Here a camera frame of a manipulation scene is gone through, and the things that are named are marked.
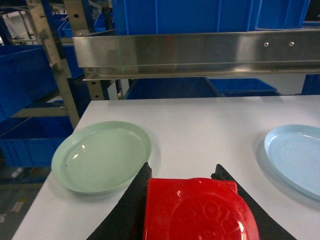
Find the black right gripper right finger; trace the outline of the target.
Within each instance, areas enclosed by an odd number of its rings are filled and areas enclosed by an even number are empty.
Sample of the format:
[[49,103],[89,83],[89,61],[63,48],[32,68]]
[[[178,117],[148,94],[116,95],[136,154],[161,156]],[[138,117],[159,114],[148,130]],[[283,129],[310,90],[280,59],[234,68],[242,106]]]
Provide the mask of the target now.
[[260,240],[296,240],[293,235],[268,215],[221,164],[216,165],[215,171],[210,177],[214,180],[233,181],[236,183],[237,193],[247,203],[254,216]]

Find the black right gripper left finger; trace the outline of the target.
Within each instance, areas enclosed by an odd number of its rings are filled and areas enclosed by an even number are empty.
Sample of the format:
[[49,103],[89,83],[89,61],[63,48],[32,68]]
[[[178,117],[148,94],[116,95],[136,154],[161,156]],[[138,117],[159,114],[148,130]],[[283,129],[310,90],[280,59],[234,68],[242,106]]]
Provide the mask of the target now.
[[152,169],[145,162],[118,203],[90,234],[89,240],[141,240],[144,232],[147,185]]

